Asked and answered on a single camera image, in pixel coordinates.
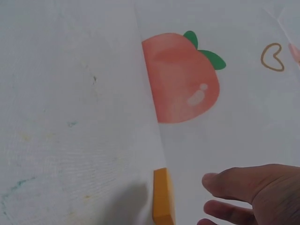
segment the white surface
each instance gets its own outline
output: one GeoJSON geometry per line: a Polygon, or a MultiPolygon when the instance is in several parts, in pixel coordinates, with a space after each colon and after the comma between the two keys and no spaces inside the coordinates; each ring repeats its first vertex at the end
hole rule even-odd
{"type": "Polygon", "coordinates": [[[0,127],[1,225],[145,224],[165,160],[131,2],[2,0],[0,127]]]}
{"type": "Polygon", "coordinates": [[[288,49],[290,41],[300,47],[296,2],[136,1],[143,40],[193,30],[199,49],[213,51],[227,63],[217,71],[220,96],[208,112],[181,124],[160,125],[179,225],[206,217],[203,205],[211,196],[201,178],[207,172],[266,163],[300,165],[300,71],[288,49]],[[283,47],[282,73],[260,63],[263,49],[273,42],[283,47]]]}

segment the green leaf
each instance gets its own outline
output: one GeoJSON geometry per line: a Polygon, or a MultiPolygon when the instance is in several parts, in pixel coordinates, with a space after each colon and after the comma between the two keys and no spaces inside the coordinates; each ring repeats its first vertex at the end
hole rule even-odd
{"type": "Polygon", "coordinates": [[[188,40],[190,40],[190,42],[192,42],[192,44],[195,46],[196,49],[198,49],[198,38],[197,35],[189,30],[187,32],[185,32],[185,34],[183,35],[184,37],[186,37],[188,40]]]}
{"type": "Polygon", "coordinates": [[[210,60],[215,70],[224,69],[226,67],[225,61],[217,54],[206,50],[198,50],[198,51],[201,52],[210,60]]]}

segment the heart outline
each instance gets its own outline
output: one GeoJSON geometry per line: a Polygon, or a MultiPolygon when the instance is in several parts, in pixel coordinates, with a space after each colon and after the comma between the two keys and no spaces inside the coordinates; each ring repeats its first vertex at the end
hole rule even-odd
{"type": "Polygon", "coordinates": [[[276,72],[283,72],[285,70],[285,66],[284,64],[282,63],[282,61],[277,57],[278,54],[281,52],[282,50],[282,46],[281,44],[279,43],[272,43],[272,44],[269,44],[265,47],[265,49],[263,50],[262,52],[262,55],[261,55],[261,63],[264,67],[270,69],[270,70],[274,70],[276,72]],[[273,68],[273,67],[270,67],[269,65],[267,65],[265,62],[264,62],[264,56],[265,54],[267,53],[267,51],[273,47],[273,46],[278,46],[279,49],[273,54],[273,58],[281,65],[281,68],[280,69],[277,69],[277,68],[273,68]]]}

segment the teal paint smudge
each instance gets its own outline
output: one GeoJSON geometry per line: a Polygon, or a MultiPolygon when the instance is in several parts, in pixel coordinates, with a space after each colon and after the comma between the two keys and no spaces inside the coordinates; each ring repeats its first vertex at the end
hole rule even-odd
{"type": "Polygon", "coordinates": [[[6,208],[6,201],[8,199],[9,196],[11,196],[17,189],[19,189],[24,183],[26,183],[27,181],[30,180],[34,180],[36,177],[31,177],[30,179],[27,180],[20,180],[17,182],[17,184],[13,187],[10,188],[10,190],[1,196],[1,208],[3,211],[3,214],[6,216],[6,219],[11,223],[11,225],[14,225],[14,223],[12,222],[12,220],[10,219],[10,217],[7,214],[7,208],[6,208]]]}
{"type": "Polygon", "coordinates": [[[77,121],[73,121],[73,122],[67,122],[67,126],[69,128],[71,128],[72,126],[76,125],[78,122],[77,121]]]}

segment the yellow block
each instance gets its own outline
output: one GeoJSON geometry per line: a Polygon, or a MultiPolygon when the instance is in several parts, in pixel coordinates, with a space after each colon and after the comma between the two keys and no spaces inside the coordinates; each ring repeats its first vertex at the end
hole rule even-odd
{"type": "Polygon", "coordinates": [[[167,168],[154,171],[153,220],[156,225],[175,225],[173,184],[167,168]]]}

